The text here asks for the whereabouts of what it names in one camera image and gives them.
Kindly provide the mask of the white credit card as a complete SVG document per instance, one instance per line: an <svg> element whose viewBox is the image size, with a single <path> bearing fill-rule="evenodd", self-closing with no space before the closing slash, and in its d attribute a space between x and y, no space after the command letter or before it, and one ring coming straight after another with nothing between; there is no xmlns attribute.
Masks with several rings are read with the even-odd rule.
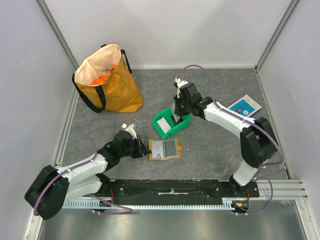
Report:
<svg viewBox="0 0 320 240"><path fill-rule="evenodd" d="M151 141L151 152L153 159L163 159L164 154L164 144L161 140L152 140Z"/></svg>

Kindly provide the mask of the green plastic bin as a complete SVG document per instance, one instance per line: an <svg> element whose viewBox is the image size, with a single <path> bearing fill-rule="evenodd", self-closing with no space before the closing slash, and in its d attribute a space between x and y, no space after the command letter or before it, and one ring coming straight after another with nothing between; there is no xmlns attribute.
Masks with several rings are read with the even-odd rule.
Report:
<svg viewBox="0 0 320 240"><path fill-rule="evenodd" d="M157 124L157 120L165 118L165 120L168 122L168 124L171 126L171 130L164 134L164 132L161 130L159 125ZM168 137L172 137L177 132L187 128L190 124L190 121L193 117L189 114L186 116L183 116L180 121L175 121L173 118L173 114L171 111L171 107L166 108L165 110L157 113L153 120L151 121L153 127L158 132L159 136L165 140Z"/></svg>

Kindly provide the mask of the orange leather card holder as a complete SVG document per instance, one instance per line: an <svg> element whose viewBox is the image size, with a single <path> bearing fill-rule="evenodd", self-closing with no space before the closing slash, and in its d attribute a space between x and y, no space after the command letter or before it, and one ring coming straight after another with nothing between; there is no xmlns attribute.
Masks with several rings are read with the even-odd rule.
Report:
<svg viewBox="0 0 320 240"><path fill-rule="evenodd" d="M180 145L179 140L167 139L167 140L148 140L148 147L151 151L149 155L150 161L164 161L181 158L181 151L183 146Z"/></svg>

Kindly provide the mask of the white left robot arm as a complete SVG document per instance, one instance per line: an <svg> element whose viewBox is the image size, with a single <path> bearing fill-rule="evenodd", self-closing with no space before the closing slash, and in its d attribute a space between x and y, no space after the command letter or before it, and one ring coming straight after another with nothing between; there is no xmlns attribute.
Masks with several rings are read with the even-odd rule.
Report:
<svg viewBox="0 0 320 240"><path fill-rule="evenodd" d="M45 166L26 191L24 199L33 208L35 216L48 220L63 205L77 198L95 193L106 196L110 184L104 172L118 165L122 158L138 159L150 153L139 135L121 130L112 141L84 160L60 168Z"/></svg>

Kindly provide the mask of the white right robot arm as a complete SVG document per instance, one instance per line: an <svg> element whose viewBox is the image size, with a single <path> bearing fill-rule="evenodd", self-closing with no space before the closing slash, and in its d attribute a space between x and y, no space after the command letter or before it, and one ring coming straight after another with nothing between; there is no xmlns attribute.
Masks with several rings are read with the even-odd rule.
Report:
<svg viewBox="0 0 320 240"><path fill-rule="evenodd" d="M177 93L173 98L172 113L176 119L193 115L217 124L239 138L242 162L229 179L229 191L233 196L240 197L247 191L257 172L268 164L275 153L279 154L281 161L284 160L274 131L266 118L245 117L209 96L202 97L192 82L176 78L174 86Z"/></svg>

